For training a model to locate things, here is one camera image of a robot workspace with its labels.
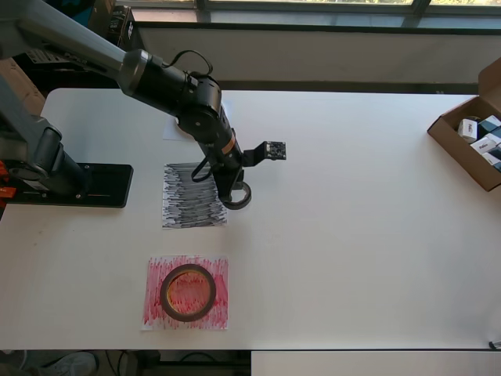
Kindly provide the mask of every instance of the cardboard box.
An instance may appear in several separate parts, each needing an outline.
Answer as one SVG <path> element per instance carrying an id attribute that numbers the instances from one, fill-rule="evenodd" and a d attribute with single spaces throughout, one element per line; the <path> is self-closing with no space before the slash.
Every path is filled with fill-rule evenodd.
<path id="1" fill-rule="evenodd" d="M 132 37 L 135 33 L 133 31 L 134 16 L 132 15 L 132 9 L 125 5 L 115 6 L 111 15 L 106 40 L 124 51 L 131 51 L 134 49 L 132 46 Z"/>
<path id="2" fill-rule="evenodd" d="M 470 144 L 458 135 L 461 120 L 468 116 L 486 119 L 491 115 L 501 119 L 501 59 L 478 75 L 478 93 L 437 119 L 428 129 L 431 137 L 442 146 L 487 191 L 501 185 L 501 172 L 493 168 Z"/>

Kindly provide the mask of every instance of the white table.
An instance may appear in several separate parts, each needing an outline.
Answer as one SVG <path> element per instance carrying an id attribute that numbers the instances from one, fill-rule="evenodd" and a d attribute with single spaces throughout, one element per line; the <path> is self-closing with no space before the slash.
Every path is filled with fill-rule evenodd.
<path id="1" fill-rule="evenodd" d="M 501 338 L 501 190 L 486 193 L 427 128 L 466 96 L 226 92 L 246 171 L 229 224 L 161 229 L 168 116 L 115 90 L 61 89 L 44 115 L 76 161 L 130 164 L 125 209 L 9 205 L 0 349 L 484 348 Z M 141 332 L 152 255 L 227 255 L 227 331 Z"/>

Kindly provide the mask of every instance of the window frame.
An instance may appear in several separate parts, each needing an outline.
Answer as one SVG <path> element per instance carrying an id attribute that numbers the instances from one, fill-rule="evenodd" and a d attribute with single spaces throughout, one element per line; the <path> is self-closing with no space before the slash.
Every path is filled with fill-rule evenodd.
<path id="1" fill-rule="evenodd" d="M 192 0 L 118 0 L 121 5 L 142 9 L 195 9 L 197 11 L 253 11 L 288 13 L 354 13 L 403 16 L 501 16 L 501 6 L 431 5 L 431 0 L 414 0 L 409 5 L 340 4 L 268 1 Z"/>

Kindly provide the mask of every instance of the small white box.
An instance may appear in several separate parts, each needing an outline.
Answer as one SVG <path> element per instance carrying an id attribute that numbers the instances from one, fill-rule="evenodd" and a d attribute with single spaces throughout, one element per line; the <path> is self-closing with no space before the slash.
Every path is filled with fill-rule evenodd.
<path id="1" fill-rule="evenodd" d="M 495 139 L 492 139 L 492 137 L 486 137 L 479 139 L 478 141 L 472 143 L 470 146 L 477 151 L 477 153 L 483 154 L 487 153 L 488 151 L 494 149 L 496 146 L 498 146 L 498 143 L 496 142 Z"/>
<path id="2" fill-rule="evenodd" d="M 487 117 L 485 120 L 488 123 L 494 124 L 496 127 L 501 127 L 501 121 L 494 115 Z"/>
<path id="3" fill-rule="evenodd" d="M 463 119 L 457 133 L 467 143 L 474 143 L 477 141 L 477 126 L 478 123 L 475 120 Z"/>

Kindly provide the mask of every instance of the brown tape roll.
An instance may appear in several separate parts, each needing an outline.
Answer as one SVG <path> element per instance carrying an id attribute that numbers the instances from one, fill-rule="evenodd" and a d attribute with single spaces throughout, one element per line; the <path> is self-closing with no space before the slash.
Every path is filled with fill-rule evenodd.
<path id="1" fill-rule="evenodd" d="M 169 289 L 172 283 L 187 273 L 199 273 L 202 277 L 205 278 L 209 285 L 209 297 L 207 299 L 206 304 L 195 313 L 180 313 L 177 311 L 171 304 Z M 174 268 L 164 279 L 162 283 L 162 288 L 160 289 L 160 303 L 162 308 L 170 317 L 174 320 L 182 321 L 184 323 L 188 323 L 191 321 L 199 320 L 211 310 L 214 305 L 214 301 L 216 299 L 216 283 L 214 282 L 214 278 L 204 267 L 197 264 L 185 264 Z"/>

